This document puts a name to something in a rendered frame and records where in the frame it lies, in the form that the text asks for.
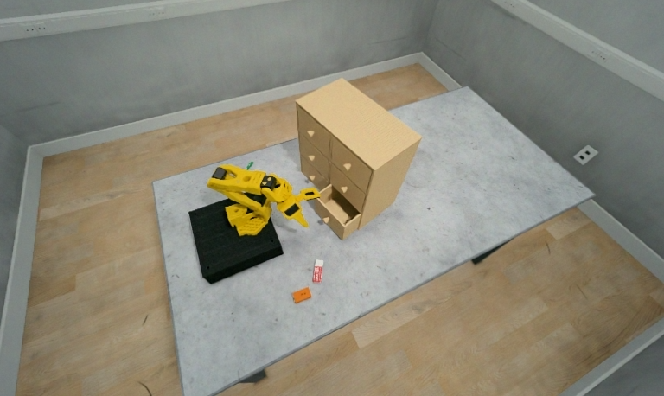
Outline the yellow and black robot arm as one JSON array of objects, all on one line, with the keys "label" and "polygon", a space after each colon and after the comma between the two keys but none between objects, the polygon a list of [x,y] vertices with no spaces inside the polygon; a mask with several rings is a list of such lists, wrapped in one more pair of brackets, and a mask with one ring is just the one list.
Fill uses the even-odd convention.
[{"label": "yellow and black robot arm", "polygon": [[[274,174],[267,175],[263,171],[245,170],[230,164],[217,167],[209,180],[208,188],[240,203],[227,207],[239,236],[256,235],[268,223],[271,203],[286,201],[292,191],[292,186],[285,179]],[[242,191],[255,194],[253,200]],[[250,220],[253,216],[257,218]]]}]

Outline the tan wooden chest of drawers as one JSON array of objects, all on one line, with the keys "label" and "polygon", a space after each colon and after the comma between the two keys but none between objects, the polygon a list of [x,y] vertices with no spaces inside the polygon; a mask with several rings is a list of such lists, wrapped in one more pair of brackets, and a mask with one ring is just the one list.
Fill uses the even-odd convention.
[{"label": "tan wooden chest of drawers", "polygon": [[[329,158],[319,149],[329,159],[328,186],[331,163],[343,172],[331,161],[333,137],[373,170],[367,192],[343,172],[366,194],[362,212],[356,208],[359,231],[394,203],[422,137],[343,78],[297,99],[298,106],[331,133]],[[301,153],[298,111],[297,132],[301,172],[301,155],[319,171]]]}]

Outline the red and white eraser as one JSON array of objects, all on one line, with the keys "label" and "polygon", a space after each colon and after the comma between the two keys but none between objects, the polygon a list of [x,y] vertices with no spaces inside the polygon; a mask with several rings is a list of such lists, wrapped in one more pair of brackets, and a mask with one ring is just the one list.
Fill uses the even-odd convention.
[{"label": "red and white eraser", "polygon": [[322,266],[323,260],[317,260],[315,264],[313,283],[320,284],[322,282]]}]

